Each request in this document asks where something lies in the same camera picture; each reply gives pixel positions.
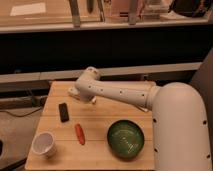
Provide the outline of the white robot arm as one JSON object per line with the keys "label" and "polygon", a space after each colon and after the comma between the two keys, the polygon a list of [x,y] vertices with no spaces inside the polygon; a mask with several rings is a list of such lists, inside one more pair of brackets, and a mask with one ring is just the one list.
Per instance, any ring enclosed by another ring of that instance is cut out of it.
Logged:
{"label": "white robot arm", "polygon": [[102,96],[152,111],[155,171],[213,171],[207,112],[192,86],[105,82],[89,67],[75,88],[83,101]]}

